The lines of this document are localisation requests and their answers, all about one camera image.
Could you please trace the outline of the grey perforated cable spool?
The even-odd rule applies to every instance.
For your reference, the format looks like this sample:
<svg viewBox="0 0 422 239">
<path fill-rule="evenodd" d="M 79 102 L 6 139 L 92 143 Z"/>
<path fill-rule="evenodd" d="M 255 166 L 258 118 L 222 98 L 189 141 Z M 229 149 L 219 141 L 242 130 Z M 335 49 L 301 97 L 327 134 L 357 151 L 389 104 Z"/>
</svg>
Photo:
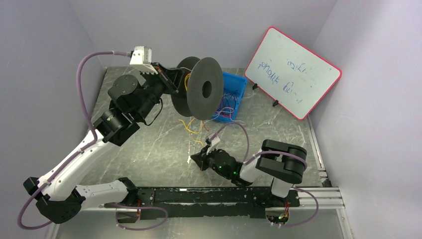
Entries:
<svg viewBox="0 0 422 239">
<path fill-rule="evenodd" d="M 184 117 L 207 120 L 220 104 L 224 79 L 219 63 L 206 57 L 187 57 L 178 65 L 182 74 L 177 76 L 179 92 L 171 95 L 175 110 Z"/>
</svg>

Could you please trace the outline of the blue plastic bin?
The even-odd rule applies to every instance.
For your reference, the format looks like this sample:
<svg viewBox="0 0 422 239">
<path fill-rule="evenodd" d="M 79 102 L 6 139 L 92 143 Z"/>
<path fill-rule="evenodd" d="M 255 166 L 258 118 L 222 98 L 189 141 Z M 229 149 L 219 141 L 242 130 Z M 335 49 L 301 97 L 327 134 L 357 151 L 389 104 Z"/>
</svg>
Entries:
<svg viewBox="0 0 422 239">
<path fill-rule="evenodd" d="M 240 102 L 246 90 L 247 79 L 231 73 L 223 72 L 223 96 L 212 120 L 221 122 L 236 121 Z"/>
</svg>

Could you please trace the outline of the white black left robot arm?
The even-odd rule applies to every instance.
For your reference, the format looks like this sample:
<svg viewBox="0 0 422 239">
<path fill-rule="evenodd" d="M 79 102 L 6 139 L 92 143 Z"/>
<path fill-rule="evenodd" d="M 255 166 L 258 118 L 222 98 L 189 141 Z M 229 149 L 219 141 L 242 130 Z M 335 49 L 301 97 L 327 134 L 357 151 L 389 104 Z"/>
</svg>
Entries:
<svg viewBox="0 0 422 239">
<path fill-rule="evenodd" d="M 140 204 L 139 190 L 128 178 L 91 186 L 81 185 L 81 180 L 101 157 L 122 146 L 147 123 L 153 107 L 163 104 L 164 94 L 180 92 L 187 73 L 184 68 L 153 63 L 149 71 L 140 72 L 144 83 L 133 75 L 118 77 L 108 90 L 109 109 L 90 123 L 83 141 L 51 171 L 24 182 L 40 214 L 50 223 L 62 224 L 84 209 L 103 204 L 135 209 Z"/>
</svg>

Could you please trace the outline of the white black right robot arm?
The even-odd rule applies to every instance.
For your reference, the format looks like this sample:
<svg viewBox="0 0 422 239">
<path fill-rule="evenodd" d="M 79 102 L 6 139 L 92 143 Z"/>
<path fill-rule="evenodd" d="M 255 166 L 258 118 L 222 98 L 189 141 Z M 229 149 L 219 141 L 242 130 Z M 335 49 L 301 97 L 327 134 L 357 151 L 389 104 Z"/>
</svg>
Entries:
<svg viewBox="0 0 422 239">
<path fill-rule="evenodd" d="M 217 149 L 220 138 L 208 138 L 206 146 L 190 158 L 201 171 L 212 169 L 221 177 L 239 187 L 250 186 L 263 175 L 273 178 L 271 194 L 280 198 L 301 184 L 307 169 L 307 151 L 300 146 L 266 139 L 261 149 L 250 159 L 240 162 L 225 150 Z"/>
</svg>

